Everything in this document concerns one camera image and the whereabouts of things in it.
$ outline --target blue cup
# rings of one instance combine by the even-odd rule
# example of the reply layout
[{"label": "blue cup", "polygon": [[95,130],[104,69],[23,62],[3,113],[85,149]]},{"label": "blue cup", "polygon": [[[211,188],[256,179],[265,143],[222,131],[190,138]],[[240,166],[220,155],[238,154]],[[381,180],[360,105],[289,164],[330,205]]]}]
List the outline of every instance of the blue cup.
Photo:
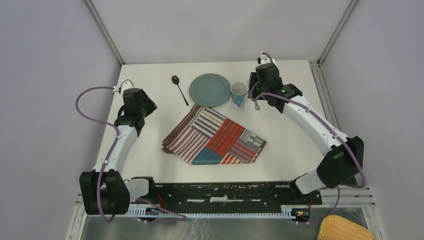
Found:
[{"label": "blue cup", "polygon": [[248,86],[243,82],[236,82],[231,85],[231,99],[237,107],[240,107],[248,93]]}]

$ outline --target spoon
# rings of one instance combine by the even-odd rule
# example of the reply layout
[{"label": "spoon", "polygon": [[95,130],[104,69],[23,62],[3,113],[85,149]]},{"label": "spoon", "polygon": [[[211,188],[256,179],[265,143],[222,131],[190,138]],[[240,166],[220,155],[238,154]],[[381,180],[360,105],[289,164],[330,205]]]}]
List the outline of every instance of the spoon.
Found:
[{"label": "spoon", "polygon": [[181,95],[182,95],[182,98],[184,99],[184,101],[185,101],[185,105],[189,105],[189,103],[187,102],[187,100],[186,100],[186,97],[184,96],[184,94],[183,94],[183,91],[181,91],[181,88],[180,88],[180,85],[178,85],[179,83],[180,83],[180,79],[177,77],[177,76],[172,76],[171,77],[171,80],[172,80],[172,83],[173,84],[175,84],[175,85],[177,85],[178,86],[178,89],[179,89],[179,91],[181,92]]}]

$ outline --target gray wall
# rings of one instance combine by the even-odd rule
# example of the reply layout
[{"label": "gray wall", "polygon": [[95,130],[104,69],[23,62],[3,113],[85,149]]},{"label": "gray wall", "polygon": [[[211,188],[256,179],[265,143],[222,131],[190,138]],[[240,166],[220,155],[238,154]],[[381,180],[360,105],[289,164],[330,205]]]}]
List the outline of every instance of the gray wall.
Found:
[{"label": "gray wall", "polygon": [[[104,130],[75,98],[119,70],[81,0],[1,1],[0,239],[64,238]],[[107,119],[113,94],[99,91],[81,105]]]},{"label": "gray wall", "polygon": [[349,0],[93,0],[127,63],[316,59]]},{"label": "gray wall", "polygon": [[424,1],[362,0],[324,62],[387,239],[423,239]]}]

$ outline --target napkin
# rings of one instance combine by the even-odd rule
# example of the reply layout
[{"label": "napkin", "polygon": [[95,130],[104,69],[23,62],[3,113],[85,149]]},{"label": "napkin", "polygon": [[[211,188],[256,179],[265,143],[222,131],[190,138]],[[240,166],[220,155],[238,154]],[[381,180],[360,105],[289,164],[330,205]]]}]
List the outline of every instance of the napkin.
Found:
[{"label": "napkin", "polygon": [[219,112],[195,105],[163,140],[163,151],[191,165],[252,164],[267,142]]}]

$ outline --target wire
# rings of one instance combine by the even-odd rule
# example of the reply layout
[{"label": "wire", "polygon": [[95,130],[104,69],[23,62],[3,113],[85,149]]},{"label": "wire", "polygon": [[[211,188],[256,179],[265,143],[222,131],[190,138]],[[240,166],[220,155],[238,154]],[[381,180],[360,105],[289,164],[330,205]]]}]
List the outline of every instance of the wire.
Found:
[{"label": "wire", "polygon": [[312,221],[307,221],[307,222],[297,222],[297,223],[300,223],[300,224],[306,224],[306,225],[308,225],[308,224],[314,224],[314,223],[321,222],[321,221],[322,221],[324,218],[326,218],[328,215],[331,215],[331,214],[332,214],[332,213],[336,210],[337,205],[339,205],[339,201],[340,201],[340,187],[339,187],[339,186],[337,186],[336,188],[337,188],[337,200],[335,201],[334,206],[332,207],[331,211],[330,211],[327,215],[325,215],[325,216],[323,216],[323,217],[321,217],[321,218],[318,218],[318,219],[312,220]]},{"label": "wire", "polygon": [[[252,90],[255,89],[255,87],[258,85],[259,82],[256,82],[253,87]],[[333,128],[331,126],[329,126],[317,113],[315,113],[314,111],[312,111],[309,107],[303,105],[300,102],[297,101],[293,101],[289,98],[277,95],[277,94],[273,94],[273,93],[269,93],[269,92],[263,92],[261,94],[259,94],[255,99],[252,99],[252,101],[257,101],[258,99],[260,99],[263,96],[270,96],[270,97],[274,97],[274,98],[278,98],[281,100],[284,100],[288,103],[294,104],[296,106],[299,106],[303,109],[305,109],[307,112],[309,112],[310,114],[312,114],[342,145],[343,147],[347,150],[347,152],[349,153],[350,157],[353,159],[353,162],[355,163],[356,168],[359,171],[360,174],[360,178],[362,179],[362,184],[361,185],[354,185],[354,184],[345,184],[345,186],[351,187],[351,188],[355,188],[355,189],[361,189],[363,187],[365,187],[367,185],[367,181],[364,175],[364,172],[362,171],[361,165],[359,164],[357,157],[355,156],[355,154],[352,152],[351,148],[346,144],[345,141],[343,141],[343,139],[341,137],[339,137],[337,135],[337,133],[333,130]]]},{"label": "wire", "polygon": [[266,52],[261,52],[263,55],[265,55],[265,56],[267,56],[268,58],[269,58],[269,60],[271,61],[271,63],[273,63],[273,58],[271,57],[271,55],[269,55],[268,53],[266,53]]},{"label": "wire", "polygon": [[97,187],[96,187],[96,199],[97,199],[98,212],[99,212],[99,214],[100,214],[101,218],[102,218],[102,219],[103,219],[106,223],[110,223],[110,222],[112,222],[112,220],[114,219],[115,215],[112,215],[112,217],[110,217],[109,219],[107,219],[107,218],[106,218],[105,213],[103,212],[102,201],[100,200],[100,199],[101,199],[101,196],[100,196],[100,187],[102,186],[102,176],[103,176],[103,172],[105,171],[106,165],[108,165],[108,163],[109,163],[109,157],[111,156],[112,151],[114,150],[115,146],[116,146],[116,145],[117,145],[117,143],[118,143],[118,137],[119,137],[119,134],[120,134],[120,133],[119,133],[119,129],[118,129],[115,125],[113,125],[112,123],[110,123],[110,122],[102,121],[102,120],[98,120],[98,119],[94,119],[94,118],[91,118],[91,117],[89,117],[89,116],[85,115],[85,114],[84,114],[84,113],[80,110],[80,107],[78,106],[78,102],[80,101],[80,98],[81,98],[84,94],[86,94],[86,93],[88,93],[88,92],[90,92],[90,91],[92,91],[92,90],[96,90],[96,89],[110,89],[110,90],[113,90],[114,88],[113,88],[113,87],[110,87],[110,86],[96,86],[96,87],[92,87],[92,88],[89,88],[89,89],[87,89],[87,90],[85,90],[85,91],[81,92],[81,93],[78,95],[78,97],[76,98],[76,100],[75,100],[75,108],[76,108],[76,111],[77,111],[77,112],[78,112],[81,116],[83,116],[84,118],[86,118],[86,119],[88,119],[88,120],[90,120],[90,121],[92,121],[92,122],[95,122],[95,123],[99,123],[99,124],[104,124],[104,125],[107,125],[107,126],[111,126],[111,127],[112,127],[112,128],[114,128],[114,129],[115,129],[115,131],[116,131],[116,138],[115,138],[115,140],[113,141],[112,146],[110,146],[110,149],[109,149],[109,151],[107,152],[106,157],[104,158],[103,163],[101,164],[100,172],[98,173],[98,178],[97,178]]},{"label": "wire", "polygon": [[309,197],[309,205],[307,206],[307,210],[310,210],[312,207],[312,199],[311,199],[311,196],[308,196],[308,197]]},{"label": "wire", "polygon": [[[88,119],[88,120],[90,120],[90,121],[92,121],[92,122],[95,122],[95,123],[99,123],[99,124],[104,124],[104,125],[107,125],[107,126],[111,126],[111,127],[112,127],[113,129],[115,129],[115,131],[116,131],[116,138],[114,139],[114,141],[113,141],[113,143],[112,143],[112,146],[110,146],[110,149],[109,149],[109,151],[107,152],[106,157],[104,158],[104,161],[103,161],[103,163],[102,163],[102,165],[101,165],[100,172],[98,173],[98,178],[97,178],[97,187],[96,187],[96,199],[97,199],[98,212],[99,212],[99,214],[100,214],[101,218],[103,218],[103,220],[104,220],[106,223],[110,223],[110,222],[112,222],[112,220],[115,218],[115,214],[114,214],[114,215],[112,215],[112,217],[110,217],[109,219],[107,219],[107,218],[106,218],[105,213],[103,212],[103,208],[102,208],[102,201],[100,200],[100,199],[101,199],[101,196],[100,196],[100,187],[102,186],[102,176],[103,176],[103,173],[104,173],[104,171],[105,171],[106,166],[107,166],[107,165],[108,165],[108,163],[109,163],[109,158],[111,157],[112,151],[114,150],[115,146],[117,145],[117,142],[118,142],[118,139],[119,139],[120,132],[119,132],[118,127],[116,127],[115,125],[113,125],[113,124],[112,124],[112,123],[110,123],[110,122],[102,121],[102,120],[98,120],[98,119],[94,119],[94,118],[92,118],[92,117],[89,117],[89,116],[85,115],[85,114],[84,114],[84,113],[80,110],[80,107],[79,107],[79,105],[78,105],[78,103],[79,103],[79,101],[80,101],[81,97],[82,97],[84,94],[86,94],[86,93],[88,93],[88,92],[90,92],[90,91],[92,91],[92,90],[97,90],[97,89],[110,89],[110,90],[114,90],[114,88],[113,88],[113,87],[110,87],[110,86],[96,86],[96,87],[91,87],[91,88],[89,88],[89,89],[87,89],[87,90],[85,90],[85,91],[81,92],[81,93],[78,95],[78,97],[77,97],[77,98],[76,98],[76,100],[75,100],[75,108],[76,108],[76,111],[77,111],[77,112],[78,112],[81,116],[83,116],[85,119]],[[146,200],[146,199],[143,199],[143,198],[138,198],[138,199],[139,199],[139,200],[141,200],[141,201],[143,201],[143,202],[145,202],[145,203],[148,203],[148,204],[152,205],[153,207],[155,207],[155,208],[157,208],[157,209],[160,209],[160,210],[164,211],[165,213],[168,213],[168,214],[172,214],[172,215],[175,215],[175,216],[179,216],[179,217],[181,217],[181,218],[177,218],[177,219],[169,219],[169,220],[163,220],[163,221],[152,221],[152,222],[149,222],[149,223],[152,223],[152,224],[158,224],[158,223],[169,223],[169,222],[178,222],[178,221],[185,221],[185,220],[187,220],[187,216],[185,216],[185,215],[182,215],[182,214],[179,214],[179,213],[176,213],[176,212],[172,212],[172,211],[166,210],[166,209],[164,209],[164,208],[162,208],[162,207],[160,207],[160,206],[158,206],[158,205],[156,205],[156,204],[154,204],[154,203],[152,203],[152,202],[150,202],[150,201],[148,201],[148,200]]]},{"label": "wire", "polygon": [[159,205],[163,203],[163,208],[167,209],[167,205],[165,204],[165,201],[162,199],[162,196],[160,194],[157,195],[159,197]]},{"label": "wire", "polygon": [[187,216],[186,215],[179,214],[179,213],[176,213],[176,212],[167,210],[167,209],[165,209],[163,207],[160,207],[160,206],[154,204],[153,202],[151,202],[149,200],[146,200],[146,199],[144,199],[142,197],[139,197],[137,200],[140,200],[142,202],[145,202],[147,204],[150,204],[153,207],[155,207],[155,208],[157,208],[157,209],[159,209],[159,210],[161,210],[161,211],[163,211],[165,213],[168,213],[168,214],[171,214],[171,215],[174,215],[174,216],[181,217],[181,218],[161,220],[161,221],[145,221],[145,223],[149,223],[149,224],[161,224],[161,223],[171,223],[171,222],[179,222],[179,221],[186,221],[187,220]]}]

